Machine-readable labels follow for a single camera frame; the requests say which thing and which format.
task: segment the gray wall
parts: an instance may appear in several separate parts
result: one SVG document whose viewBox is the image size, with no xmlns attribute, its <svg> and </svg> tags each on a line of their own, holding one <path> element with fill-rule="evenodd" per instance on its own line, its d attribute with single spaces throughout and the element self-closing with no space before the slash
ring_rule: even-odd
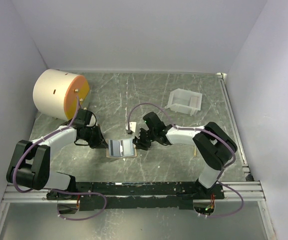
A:
<svg viewBox="0 0 288 240">
<path fill-rule="evenodd" d="M 288 0 L 268 1 L 227 84 L 251 171 L 288 240 Z"/>
<path fill-rule="evenodd" d="M 15 144 L 29 137 L 32 89 L 45 65 L 9 0 L 0 0 L 0 201 Z"/>
<path fill-rule="evenodd" d="M 12 0 L 50 68 L 228 72 L 266 0 Z"/>
</svg>

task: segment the white wall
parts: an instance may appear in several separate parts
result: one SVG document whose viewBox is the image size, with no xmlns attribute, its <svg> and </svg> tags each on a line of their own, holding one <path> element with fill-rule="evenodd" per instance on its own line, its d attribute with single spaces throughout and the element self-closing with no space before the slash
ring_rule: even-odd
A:
<svg viewBox="0 0 288 240">
<path fill-rule="evenodd" d="M 227 85 L 251 171 L 279 239 L 288 240 L 288 0 L 268 1 Z"/>
<path fill-rule="evenodd" d="M 45 69 L 12 2 L 0 0 L 0 201 L 15 144 L 30 135 L 32 89 Z"/>
<path fill-rule="evenodd" d="M 50 68 L 228 72 L 266 0 L 12 0 Z"/>
</svg>

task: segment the metal frame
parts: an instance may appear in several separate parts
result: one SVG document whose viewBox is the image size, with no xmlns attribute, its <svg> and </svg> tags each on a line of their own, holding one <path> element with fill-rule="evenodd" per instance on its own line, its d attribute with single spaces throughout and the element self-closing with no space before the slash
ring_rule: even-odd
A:
<svg viewBox="0 0 288 240">
<path fill-rule="evenodd" d="M 222 93 L 224 95 L 226 108 L 229 113 L 230 122 L 233 128 L 233 134 L 236 140 L 236 143 L 239 148 L 239 156 L 243 164 L 243 171 L 245 175 L 250 174 L 250 170 L 247 164 L 246 156 L 244 153 L 244 149 L 242 146 L 242 142 L 238 133 L 237 125 L 235 122 L 235 118 L 233 115 L 232 107 L 229 102 L 228 93 L 225 86 L 225 75 L 224 74 L 217 74 L 218 79 L 220 81 L 220 85 L 222 87 Z M 237 190 L 242 197 L 244 198 L 244 201 L 252 201 L 257 202 L 258 206 L 260 208 L 260 213 L 263 219 L 263 224 L 265 227 L 265 231 L 267 234 L 267 237 L 269 240 L 276 240 L 276 232 L 274 230 L 272 220 L 268 211 L 266 198 L 264 191 L 262 189 L 260 181 L 232 181 L 232 182 L 224 182 L 225 184 L 229 185 L 233 189 Z M 224 199 L 218 199 L 218 202 L 240 202 L 240 198 L 236 193 L 231 191 L 230 189 L 224 187 Z M 76 203 L 76 200 L 47 200 L 46 194 L 47 190 L 32 190 L 31 192 L 28 192 L 26 194 L 22 194 L 16 191 L 14 186 L 12 184 L 8 184 L 1 202 L 0 206 L 0 233 L 2 231 L 3 223 L 6 218 L 6 214 L 9 208 L 9 205 L 11 203 L 59 203 L 59 204 L 69 204 L 69 203 Z M 193 203 L 202 203 L 207 202 L 208 200 L 194 200 Z"/>
</svg>

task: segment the white plastic container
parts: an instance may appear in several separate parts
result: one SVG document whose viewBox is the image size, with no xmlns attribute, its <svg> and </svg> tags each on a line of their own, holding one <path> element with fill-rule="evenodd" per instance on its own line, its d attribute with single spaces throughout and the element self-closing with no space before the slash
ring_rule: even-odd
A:
<svg viewBox="0 0 288 240">
<path fill-rule="evenodd" d="M 82 104 L 88 92 L 84 76 L 48 69 L 35 83 L 33 100 L 41 113 L 66 121 L 74 116 L 77 97 Z"/>
<path fill-rule="evenodd" d="M 201 109 L 202 96 L 199 92 L 178 88 L 170 92 L 166 108 L 190 116 L 196 115 Z"/>
</svg>

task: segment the clear plastic bin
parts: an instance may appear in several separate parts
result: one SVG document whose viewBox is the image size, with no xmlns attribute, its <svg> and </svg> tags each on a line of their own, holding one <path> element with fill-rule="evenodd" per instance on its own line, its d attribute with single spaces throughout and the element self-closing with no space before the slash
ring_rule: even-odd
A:
<svg viewBox="0 0 288 240">
<path fill-rule="evenodd" d="M 199 92 L 178 88 L 170 92 L 166 108 L 190 116 L 196 115 L 201 109 L 202 96 Z"/>
</svg>

